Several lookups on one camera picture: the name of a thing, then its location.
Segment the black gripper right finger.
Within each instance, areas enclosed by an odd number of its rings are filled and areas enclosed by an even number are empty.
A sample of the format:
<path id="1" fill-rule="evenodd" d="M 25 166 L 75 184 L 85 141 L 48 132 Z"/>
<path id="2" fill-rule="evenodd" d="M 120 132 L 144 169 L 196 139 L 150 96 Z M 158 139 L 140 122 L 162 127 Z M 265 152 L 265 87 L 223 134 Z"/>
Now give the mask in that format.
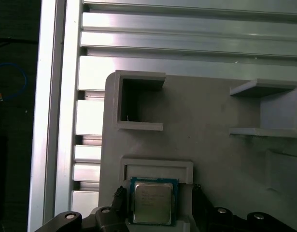
<path id="1" fill-rule="evenodd" d="M 192 216 L 200 232 L 294 232 L 295 229 L 263 212 L 251 212 L 246 219 L 224 207 L 215 207 L 202 191 L 192 188 Z"/>

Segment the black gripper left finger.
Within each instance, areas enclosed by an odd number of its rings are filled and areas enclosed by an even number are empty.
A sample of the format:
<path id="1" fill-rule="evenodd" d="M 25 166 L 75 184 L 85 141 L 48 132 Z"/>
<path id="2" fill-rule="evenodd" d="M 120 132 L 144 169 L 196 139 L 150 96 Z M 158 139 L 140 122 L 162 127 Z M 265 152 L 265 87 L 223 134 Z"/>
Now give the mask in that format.
<path id="1" fill-rule="evenodd" d="M 79 212 L 63 212 L 41 226 L 42 232 L 128 232 L 127 189 L 120 186 L 110 206 L 97 207 L 83 218 Z"/>

